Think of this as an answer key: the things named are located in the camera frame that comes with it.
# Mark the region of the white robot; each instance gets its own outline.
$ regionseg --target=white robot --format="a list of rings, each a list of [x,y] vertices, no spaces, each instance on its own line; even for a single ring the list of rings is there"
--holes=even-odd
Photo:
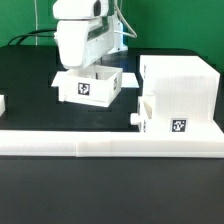
[[[128,24],[117,1],[58,0],[53,12],[60,20],[55,40],[61,62],[69,69],[57,74],[63,77],[56,85],[59,101],[108,107],[121,90],[122,69],[94,63],[107,53],[127,50],[121,35],[123,25],[117,14]]]

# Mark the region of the white block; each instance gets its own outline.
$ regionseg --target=white block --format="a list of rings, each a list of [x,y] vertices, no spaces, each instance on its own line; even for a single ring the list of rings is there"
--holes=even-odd
[[[224,138],[217,132],[213,135],[148,135],[131,132],[0,131],[0,155],[224,158]]]
[[[141,56],[141,132],[209,132],[220,74],[198,56]]]
[[[122,88],[139,88],[135,73],[123,72],[121,87]]]
[[[4,111],[5,111],[5,100],[4,100],[4,96],[0,95],[0,117],[2,116]]]

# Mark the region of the small white knob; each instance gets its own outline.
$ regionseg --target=small white knob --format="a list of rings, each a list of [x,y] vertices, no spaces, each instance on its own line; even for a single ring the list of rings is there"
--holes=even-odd
[[[138,125],[141,122],[141,118],[137,113],[131,114],[130,118],[131,125]]]
[[[58,100],[59,100],[60,102],[64,102],[64,101],[65,101],[65,96],[62,95],[62,94],[59,94]]]

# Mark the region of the black tabletop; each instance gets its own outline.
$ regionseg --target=black tabletop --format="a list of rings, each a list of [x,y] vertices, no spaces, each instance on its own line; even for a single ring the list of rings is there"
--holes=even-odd
[[[130,51],[132,63],[121,57],[110,64],[136,72],[138,54]],[[0,129],[74,130],[77,120],[68,121],[71,115],[103,114],[105,121],[121,107],[117,124],[102,122],[98,128],[132,131],[127,117],[138,90],[122,90],[105,111],[60,104],[50,87],[60,68],[56,55],[54,47],[0,49],[0,91],[7,95]],[[219,104],[220,124],[222,110]],[[88,127],[78,124],[77,129],[93,128],[91,121]],[[223,159],[0,157],[0,223],[223,224],[223,189]]]
[[[6,96],[7,111],[1,117],[4,130],[137,131],[130,114],[137,110],[142,79],[139,55],[195,55],[182,49],[130,49],[127,56],[103,61],[103,65],[134,72],[140,89],[122,88],[108,108],[61,103],[58,89],[51,87],[57,71],[63,70],[56,47],[8,46],[0,48],[0,94]],[[223,108],[217,119],[222,127]]]

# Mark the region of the white container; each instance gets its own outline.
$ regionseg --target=white container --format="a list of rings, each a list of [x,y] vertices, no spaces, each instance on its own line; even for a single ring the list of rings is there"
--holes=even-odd
[[[0,95],[0,117],[2,116],[4,111],[5,111],[5,100],[4,100],[4,96]]]
[[[197,56],[141,56],[144,79],[139,97],[141,132],[194,133],[209,131],[220,74]]]
[[[59,101],[108,107],[121,91],[122,69],[90,66],[64,72]]]

